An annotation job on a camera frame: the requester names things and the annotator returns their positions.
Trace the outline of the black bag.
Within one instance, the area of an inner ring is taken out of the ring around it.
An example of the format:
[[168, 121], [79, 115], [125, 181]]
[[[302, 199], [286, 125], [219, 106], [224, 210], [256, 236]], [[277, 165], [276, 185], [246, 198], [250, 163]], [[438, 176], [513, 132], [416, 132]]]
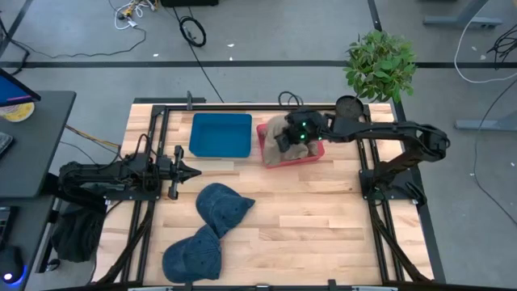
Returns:
[[58, 259], [73, 263], [89, 261], [96, 252], [105, 213], [70, 204], [59, 215], [51, 236]]

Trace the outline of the black box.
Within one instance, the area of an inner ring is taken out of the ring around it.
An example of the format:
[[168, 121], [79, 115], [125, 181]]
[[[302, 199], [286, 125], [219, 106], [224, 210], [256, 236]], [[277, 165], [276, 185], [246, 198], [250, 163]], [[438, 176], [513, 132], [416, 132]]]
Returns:
[[160, 0], [164, 7], [217, 6], [220, 0]]

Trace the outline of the red plastic bin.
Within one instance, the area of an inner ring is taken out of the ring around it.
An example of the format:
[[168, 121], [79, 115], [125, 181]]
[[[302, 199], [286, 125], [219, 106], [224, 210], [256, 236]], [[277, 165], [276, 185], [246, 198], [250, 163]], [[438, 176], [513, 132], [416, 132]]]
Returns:
[[258, 143], [260, 147], [261, 157], [263, 161], [263, 165], [267, 169], [277, 168], [277, 167], [287, 167], [287, 166], [293, 166], [296, 164], [302, 164], [307, 162], [316, 162], [318, 159], [320, 159], [325, 154], [325, 149], [322, 141], [319, 141], [317, 143], [317, 154], [315, 155], [309, 155], [305, 158], [298, 158], [295, 160], [288, 160], [288, 161], [282, 161], [279, 164], [276, 165], [268, 165], [266, 164], [265, 156], [263, 153], [264, 146], [265, 146], [265, 136], [267, 131], [267, 125], [266, 124], [259, 124], [256, 126], [256, 132], [258, 135]]

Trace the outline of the dark blue denim cap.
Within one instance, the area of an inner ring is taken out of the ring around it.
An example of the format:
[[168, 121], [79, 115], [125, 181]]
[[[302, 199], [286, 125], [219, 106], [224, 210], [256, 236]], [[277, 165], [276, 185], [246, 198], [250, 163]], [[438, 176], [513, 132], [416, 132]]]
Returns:
[[199, 215], [218, 238], [238, 226], [255, 200], [241, 196], [222, 183], [211, 183], [201, 190], [195, 206]]
[[173, 283], [217, 280], [222, 265], [221, 244], [213, 229], [202, 226], [191, 237], [169, 246], [162, 257], [162, 270]]

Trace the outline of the black keyboard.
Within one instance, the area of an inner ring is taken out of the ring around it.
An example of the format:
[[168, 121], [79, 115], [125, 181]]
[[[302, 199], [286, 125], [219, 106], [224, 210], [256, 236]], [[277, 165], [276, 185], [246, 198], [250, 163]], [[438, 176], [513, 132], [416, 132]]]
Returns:
[[14, 138], [6, 133], [0, 132], [0, 158], [9, 150]]

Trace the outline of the yellow round disc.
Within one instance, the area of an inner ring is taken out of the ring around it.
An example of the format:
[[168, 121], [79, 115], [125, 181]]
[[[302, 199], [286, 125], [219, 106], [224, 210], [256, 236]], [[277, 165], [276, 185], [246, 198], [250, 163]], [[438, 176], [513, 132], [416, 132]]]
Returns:
[[31, 116], [35, 107], [33, 102], [0, 107], [0, 117], [14, 123], [21, 122]]

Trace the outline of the green leafy plant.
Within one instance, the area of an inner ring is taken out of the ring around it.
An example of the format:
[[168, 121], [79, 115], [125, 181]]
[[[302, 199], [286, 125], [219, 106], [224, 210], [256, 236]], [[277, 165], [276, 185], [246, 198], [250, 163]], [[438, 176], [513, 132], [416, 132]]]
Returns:
[[399, 103], [404, 94], [414, 93], [416, 55], [404, 37], [374, 29], [350, 43], [347, 54], [343, 70], [347, 85], [358, 98]]

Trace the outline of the blue plastic bin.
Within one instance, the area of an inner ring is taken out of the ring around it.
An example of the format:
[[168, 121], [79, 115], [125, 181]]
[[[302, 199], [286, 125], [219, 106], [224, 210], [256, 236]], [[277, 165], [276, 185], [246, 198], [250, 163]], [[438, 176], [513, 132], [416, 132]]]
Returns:
[[247, 158], [252, 117], [245, 113], [196, 113], [189, 150], [199, 158]]

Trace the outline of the black computer mouse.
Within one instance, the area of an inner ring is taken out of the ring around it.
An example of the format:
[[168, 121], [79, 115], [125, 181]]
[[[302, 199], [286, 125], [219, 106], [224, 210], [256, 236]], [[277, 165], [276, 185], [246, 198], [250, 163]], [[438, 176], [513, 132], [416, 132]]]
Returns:
[[19, 281], [24, 274], [21, 250], [18, 247], [8, 246], [0, 251], [0, 279], [8, 284]]

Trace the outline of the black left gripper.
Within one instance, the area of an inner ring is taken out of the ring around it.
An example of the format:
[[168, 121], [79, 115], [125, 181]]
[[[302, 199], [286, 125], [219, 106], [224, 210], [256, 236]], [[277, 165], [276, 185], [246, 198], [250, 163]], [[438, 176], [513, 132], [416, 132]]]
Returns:
[[202, 174], [201, 171], [187, 166], [183, 162], [183, 155], [184, 151], [182, 146], [176, 145], [174, 147], [173, 158], [163, 155], [157, 159], [159, 179], [171, 181], [167, 195], [172, 200], [178, 199], [178, 185], [180, 183], [184, 183]]

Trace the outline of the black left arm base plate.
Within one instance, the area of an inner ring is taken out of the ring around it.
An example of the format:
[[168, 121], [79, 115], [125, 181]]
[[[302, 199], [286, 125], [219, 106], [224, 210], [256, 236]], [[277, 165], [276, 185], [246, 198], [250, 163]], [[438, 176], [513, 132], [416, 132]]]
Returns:
[[107, 200], [151, 200], [160, 198], [161, 180], [154, 172], [135, 172], [128, 177], [105, 183], [104, 195]]

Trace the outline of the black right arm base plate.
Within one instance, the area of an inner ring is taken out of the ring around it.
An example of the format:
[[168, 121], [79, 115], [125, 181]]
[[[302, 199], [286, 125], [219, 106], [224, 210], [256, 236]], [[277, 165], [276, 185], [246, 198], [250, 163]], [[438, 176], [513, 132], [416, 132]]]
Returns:
[[359, 181], [365, 200], [412, 200], [417, 205], [427, 201], [410, 170], [361, 170]]

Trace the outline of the black side desk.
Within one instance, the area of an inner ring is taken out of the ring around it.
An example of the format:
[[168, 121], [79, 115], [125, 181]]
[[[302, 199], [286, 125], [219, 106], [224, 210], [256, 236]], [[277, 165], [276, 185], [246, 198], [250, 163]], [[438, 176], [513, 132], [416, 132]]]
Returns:
[[0, 117], [0, 132], [14, 138], [0, 156], [0, 199], [39, 195], [76, 95], [74, 91], [41, 91], [41, 101], [28, 119], [14, 123]]

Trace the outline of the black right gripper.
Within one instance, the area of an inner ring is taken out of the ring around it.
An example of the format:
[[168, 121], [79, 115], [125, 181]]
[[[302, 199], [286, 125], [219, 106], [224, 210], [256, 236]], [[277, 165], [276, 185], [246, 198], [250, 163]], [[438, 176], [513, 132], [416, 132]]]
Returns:
[[288, 127], [275, 136], [280, 153], [288, 151], [291, 143], [320, 141], [328, 133], [327, 120], [317, 111], [300, 109], [288, 113], [284, 119]]

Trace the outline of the blue screen monitor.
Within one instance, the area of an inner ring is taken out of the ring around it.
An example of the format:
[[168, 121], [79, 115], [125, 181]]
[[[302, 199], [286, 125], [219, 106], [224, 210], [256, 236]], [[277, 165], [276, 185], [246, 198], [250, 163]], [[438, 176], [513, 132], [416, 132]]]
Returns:
[[0, 107], [39, 102], [41, 97], [20, 81], [0, 69]]

